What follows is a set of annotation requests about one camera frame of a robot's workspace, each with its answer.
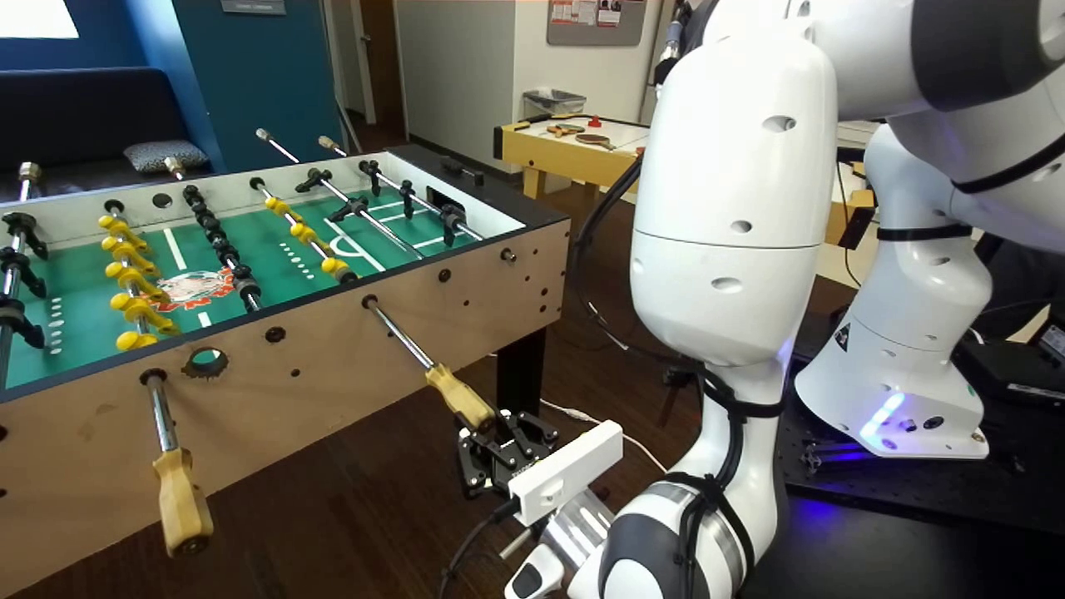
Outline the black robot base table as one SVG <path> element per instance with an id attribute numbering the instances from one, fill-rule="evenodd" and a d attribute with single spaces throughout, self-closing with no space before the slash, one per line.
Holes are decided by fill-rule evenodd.
<path id="1" fill-rule="evenodd" d="M 882 463 L 797 401 L 785 529 L 741 599 L 1065 599 L 1063 412 L 994 398 L 982 463 Z"/>

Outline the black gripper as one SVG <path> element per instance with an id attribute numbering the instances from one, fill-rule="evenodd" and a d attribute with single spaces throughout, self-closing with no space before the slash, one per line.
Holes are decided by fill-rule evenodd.
<path id="1" fill-rule="evenodd" d="M 508 428 L 457 439 L 457 458 L 465 491 L 485 491 L 492 481 L 508 481 L 519 470 L 546 458 L 559 444 L 559 432 L 531 412 L 498 410 Z"/>

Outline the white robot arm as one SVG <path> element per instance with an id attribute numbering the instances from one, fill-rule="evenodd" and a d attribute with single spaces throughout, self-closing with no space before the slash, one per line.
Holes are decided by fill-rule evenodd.
<path id="1" fill-rule="evenodd" d="M 986 236 L 1065 236 L 1065 0 L 689 0 L 638 159 L 628 292 L 700 376 L 691 444 L 621 510 L 603 422 L 523 470 L 502 599 L 735 599 L 781 525 L 789 406 L 878 458 L 977 458 L 951 352 Z"/>

